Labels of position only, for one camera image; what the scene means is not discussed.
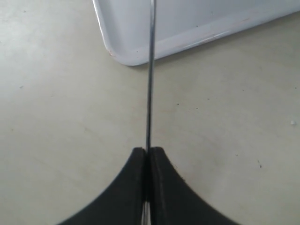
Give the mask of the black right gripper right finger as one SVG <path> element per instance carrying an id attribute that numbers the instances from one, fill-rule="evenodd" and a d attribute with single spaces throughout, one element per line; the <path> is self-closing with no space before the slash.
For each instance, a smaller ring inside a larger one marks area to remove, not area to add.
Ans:
<path id="1" fill-rule="evenodd" d="M 161 147 L 149 150 L 152 225 L 235 225 L 180 177 Z"/>

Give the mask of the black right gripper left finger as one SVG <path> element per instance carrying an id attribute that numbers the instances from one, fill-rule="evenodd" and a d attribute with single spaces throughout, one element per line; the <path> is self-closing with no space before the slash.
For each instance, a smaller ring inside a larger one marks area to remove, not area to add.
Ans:
<path id="1" fill-rule="evenodd" d="M 143 148 L 134 148 L 113 182 L 94 201 L 62 225 L 139 225 L 144 202 Z"/>

